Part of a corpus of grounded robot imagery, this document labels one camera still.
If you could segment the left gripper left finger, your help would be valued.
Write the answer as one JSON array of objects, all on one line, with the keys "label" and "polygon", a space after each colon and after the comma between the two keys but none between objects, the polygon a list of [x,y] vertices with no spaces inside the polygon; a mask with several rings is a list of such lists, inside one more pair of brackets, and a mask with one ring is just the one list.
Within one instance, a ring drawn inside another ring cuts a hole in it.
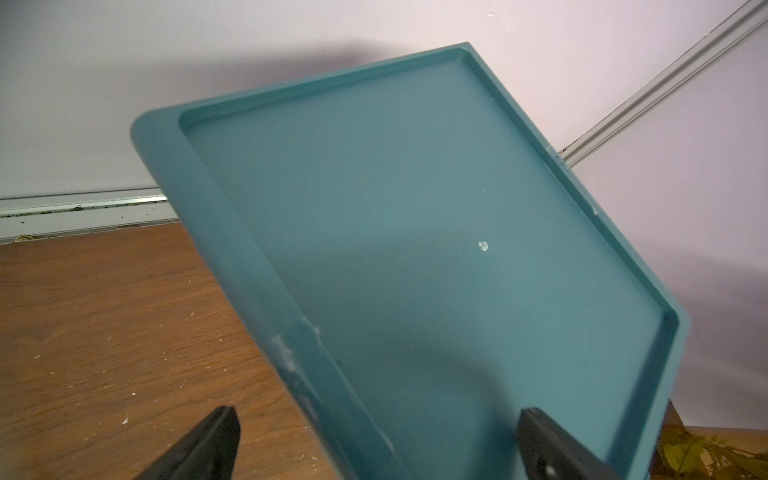
[{"label": "left gripper left finger", "polygon": [[178,442],[167,449],[136,479],[232,478],[241,437],[241,426],[232,406],[210,412]]}]

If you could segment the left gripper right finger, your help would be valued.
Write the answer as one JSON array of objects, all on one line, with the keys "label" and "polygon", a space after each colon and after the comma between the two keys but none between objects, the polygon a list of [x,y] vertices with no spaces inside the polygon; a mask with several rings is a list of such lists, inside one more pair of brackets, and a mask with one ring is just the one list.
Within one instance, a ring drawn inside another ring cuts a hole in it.
[{"label": "left gripper right finger", "polygon": [[614,480],[620,476],[543,410],[521,410],[517,445],[532,480]]}]

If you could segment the teal three-drawer cabinet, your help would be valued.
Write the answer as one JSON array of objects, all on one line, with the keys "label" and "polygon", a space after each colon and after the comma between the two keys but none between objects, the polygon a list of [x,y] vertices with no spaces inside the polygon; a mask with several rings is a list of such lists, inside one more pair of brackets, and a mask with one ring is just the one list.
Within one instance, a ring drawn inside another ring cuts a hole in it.
[{"label": "teal three-drawer cabinet", "polygon": [[130,137],[344,479],[522,479],[536,407],[644,479],[690,320],[467,43]]}]

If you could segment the artificial green plant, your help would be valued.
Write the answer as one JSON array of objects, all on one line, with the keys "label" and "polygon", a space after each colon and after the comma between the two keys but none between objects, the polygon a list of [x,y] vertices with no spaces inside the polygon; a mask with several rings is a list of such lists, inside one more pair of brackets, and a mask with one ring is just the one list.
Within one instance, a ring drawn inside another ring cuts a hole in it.
[{"label": "artificial green plant", "polygon": [[671,426],[662,429],[649,470],[652,479],[766,479],[767,451]]}]

